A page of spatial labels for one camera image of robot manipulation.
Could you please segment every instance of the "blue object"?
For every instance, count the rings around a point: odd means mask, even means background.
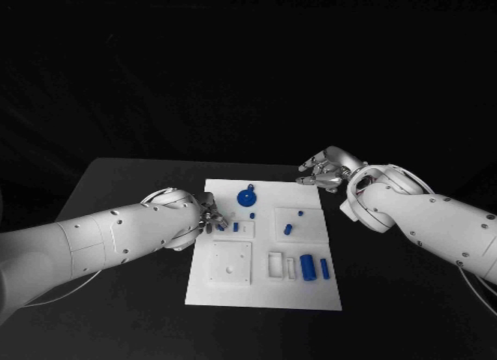
[[[326,260],[324,259],[320,259],[320,264],[321,264],[323,278],[327,280],[330,278],[330,276],[329,276],[329,269],[326,268]]]
[[[300,264],[301,264],[301,275],[304,277],[304,280],[306,281],[316,280],[313,257],[310,255],[301,255]]]
[[[248,185],[248,189],[242,190],[236,195],[236,201],[243,207],[249,207],[256,201],[256,195],[252,192],[252,185]]]
[[[288,234],[291,233],[291,228],[293,228],[293,225],[287,224],[287,225],[285,225],[285,229],[282,230],[282,233],[284,233],[285,235],[288,235]]]

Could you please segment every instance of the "table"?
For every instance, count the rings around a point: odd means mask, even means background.
[[[57,221],[167,187],[196,194],[205,179],[298,175],[294,166],[99,158]],[[186,306],[193,247],[161,250],[62,300],[20,309],[0,328],[0,359],[497,359],[495,316],[454,266],[397,227],[378,234],[352,223],[342,194],[321,190],[320,201],[343,311]]]

